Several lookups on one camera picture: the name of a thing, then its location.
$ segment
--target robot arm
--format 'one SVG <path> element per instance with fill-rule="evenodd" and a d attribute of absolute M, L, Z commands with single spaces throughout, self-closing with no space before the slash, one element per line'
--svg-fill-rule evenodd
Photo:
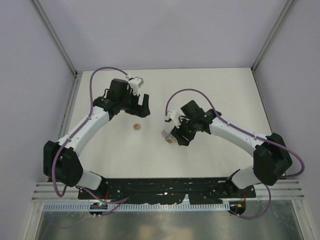
<path fill-rule="evenodd" d="M 166 122 L 174 122 L 175 126 L 171 131 L 171 135 L 176 138 L 180 146 L 188 146 L 194 139 L 196 132 L 206 132 L 226 139 L 253 157 L 252 166 L 239 169 L 228 178 L 227 181 L 233 188 L 245 189 L 258 183 L 272 186 L 292 165 L 292 159 L 288 152 L 256 139 L 259 136 L 285 146 L 282 137 L 276 133 L 270 136 L 255 133 L 232 122 L 227 117 L 221 116 L 221 113 L 218 112 L 228 122 L 226 124 L 215 115 L 212 109 L 204 112 L 193 100 L 184 105 L 181 110 L 184 115 L 177 110 L 171 110 L 165 119 Z M 246 130 L 254 137 L 236 130 L 229 124 Z"/>
<path fill-rule="evenodd" d="M 129 81 L 113 79 L 106 97 L 100 96 L 93 101 L 92 115 L 87 123 L 76 133 L 89 113 L 68 134 L 57 142 L 48 141 L 43 148 L 43 172 L 52 177 L 52 165 L 58 149 L 70 136 L 72 139 L 64 146 L 55 167 L 56 180 L 69 186 L 80 186 L 105 192 L 103 177 L 83 169 L 79 157 L 90 139 L 106 125 L 121 110 L 128 114 L 145 118 L 150 115 L 149 95 L 144 94 L 142 105 L 139 105 L 139 89 L 143 85 L 142 78 L 132 78 Z"/>

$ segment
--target white tabletop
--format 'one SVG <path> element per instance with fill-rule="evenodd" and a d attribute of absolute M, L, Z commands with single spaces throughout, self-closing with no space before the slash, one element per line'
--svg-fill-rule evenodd
<path fill-rule="evenodd" d="M 151 115 L 139 118 L 121 112 L 102 127 L 83 149 L 80 161 L 84 169 L 105 178 L 178 178 L 228 177 L 235 170 L 253 164 L 244 150 L 205 132 L 198 132 L 188 147 L 169 144 L 161 135 L 173 123 L 166 123 L 168 98 L 184 88 L 204 92 L 224 116 L 257 133 L 271 133 L 250 68 L 151 69 L 130 70 L 144 79 L 141 93 L 150 95 Z M 70 130 L 90 109 L 89 79 L 82 74 Z M 112 79 L 124 79 L 116 71 L 100 71 L 93 78 L 93 99 L 102 96 Z M 195 92 L 174 97 L 169 110 L 179 109 L 190 100 L 206 112 L 210 106 Z M 134 124 L 141 129 L 135 131 Z"/>

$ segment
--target gray wall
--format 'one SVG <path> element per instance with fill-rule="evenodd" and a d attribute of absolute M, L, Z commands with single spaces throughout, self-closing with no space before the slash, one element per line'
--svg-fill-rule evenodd
<path fill-rule="evenodd" d="M 28 0 L 0 7 L 0 238 L 20 239 L 72 75 Z"/>
<path fill-rule="evenodd" d="M 320 1 L 299 0 L 256 72 L 272 129 L 305 161 L 299 177 L 320 227 Z M 300 169 L 295 160 L 291 172 Z"/>
<path fill-rule="evenodd" d="M 251 67 L 286 0 L 40 0 L 76 69 Z"/>

